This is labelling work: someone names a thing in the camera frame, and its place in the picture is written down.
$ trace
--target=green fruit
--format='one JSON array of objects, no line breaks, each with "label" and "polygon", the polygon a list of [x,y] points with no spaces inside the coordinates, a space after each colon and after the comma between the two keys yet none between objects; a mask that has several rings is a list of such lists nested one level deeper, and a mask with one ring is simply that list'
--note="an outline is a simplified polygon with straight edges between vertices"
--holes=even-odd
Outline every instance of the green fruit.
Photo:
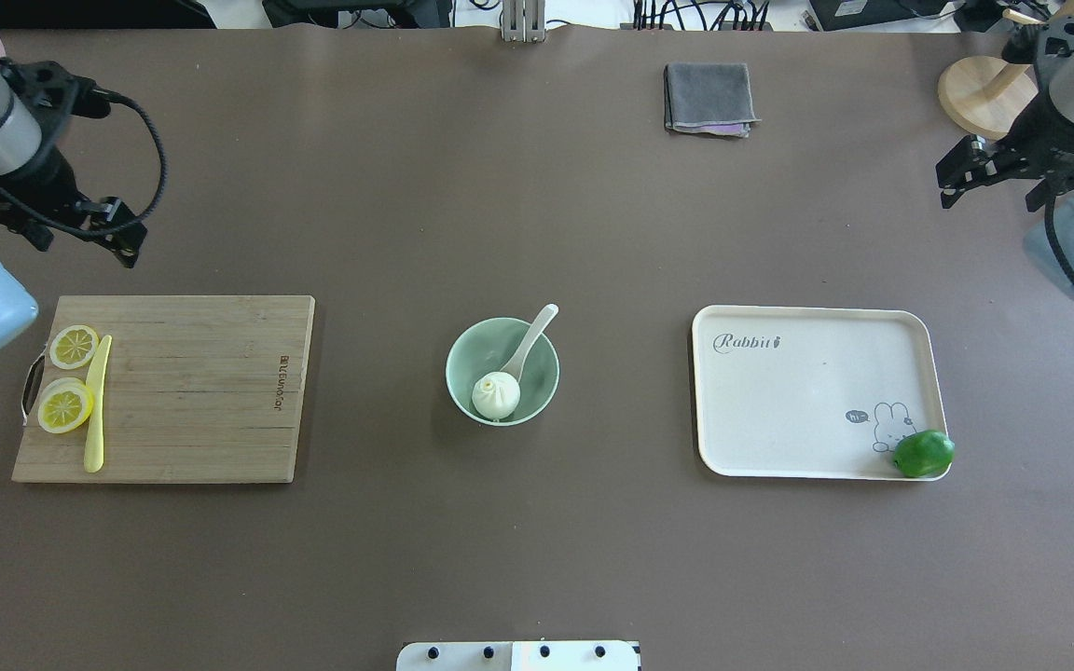
[{"label": "green fruit", "polygon": [[902,438],[894,453],[894,466],[904,477],[924,477],[943,472],[955,458],[956,444],[942,431],[923,431]]}]

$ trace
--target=lemon slice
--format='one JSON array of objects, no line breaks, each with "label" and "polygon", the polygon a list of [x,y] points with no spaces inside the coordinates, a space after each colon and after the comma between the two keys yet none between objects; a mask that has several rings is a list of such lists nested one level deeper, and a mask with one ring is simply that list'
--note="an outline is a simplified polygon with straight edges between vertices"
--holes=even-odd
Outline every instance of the lemon slice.
[{"label": "lemon slice", "polygon": [[53,338],[53,347],[48,348],[48,356],[53,364],[61,370],[81,368],[92,360],[98,349],[98,333],[89,326],[75,323],[73,326],[57,333]]},{"label": "lemon slice", "polygon": [[68,434],[85,424],[93,409],[93,394],[77,378],[60,378],[39,396],[39,425],[48,434]]}]

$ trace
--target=gray cloth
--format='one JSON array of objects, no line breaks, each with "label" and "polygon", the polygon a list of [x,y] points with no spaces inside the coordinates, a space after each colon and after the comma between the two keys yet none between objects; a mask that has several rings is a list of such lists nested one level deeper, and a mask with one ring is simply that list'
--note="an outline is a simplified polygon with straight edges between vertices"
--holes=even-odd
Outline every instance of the gray cloth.
[{"label": "gray cloth", "polygon": [[745,63],[666,65],[666,128],[678,132],[749,136],[753,94]]}]

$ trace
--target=white plastic bracket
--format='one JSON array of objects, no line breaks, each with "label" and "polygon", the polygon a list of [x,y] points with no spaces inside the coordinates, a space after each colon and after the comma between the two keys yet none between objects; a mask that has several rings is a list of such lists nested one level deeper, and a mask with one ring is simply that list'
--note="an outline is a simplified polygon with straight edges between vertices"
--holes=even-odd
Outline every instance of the white plastic bracket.
[{"label": "white plastic bracket", "polygon": [[408,644],[396,671],[640,671],[634,641],[478,641]]}]

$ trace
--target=lime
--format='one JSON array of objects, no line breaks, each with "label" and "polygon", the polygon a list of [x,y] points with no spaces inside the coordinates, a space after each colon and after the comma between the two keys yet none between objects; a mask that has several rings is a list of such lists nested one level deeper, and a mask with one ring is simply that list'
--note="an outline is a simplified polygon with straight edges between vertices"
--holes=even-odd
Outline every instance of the lime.
[{"label": "lime", "polygon": [[955,458],[956,444],[942,431],[923,431],[902,438],[894,452],[894,466],[904,477],[924,477],[943,472]]},{"label": "lime", "polygon": [[53,347],[48,348],[47,353],[48,356],[52,356],[56,368],[72,370],[89,363],[97,349],[98,333],[89,326],[75,323],[73,326],[57,333],[56,338],[53,338]]},{"label": "lime", "polygon": [[93,394],[77,378],[60,378],[39,395],[39,425],[48,434],[67,434],[85,424],[93,409]]}]

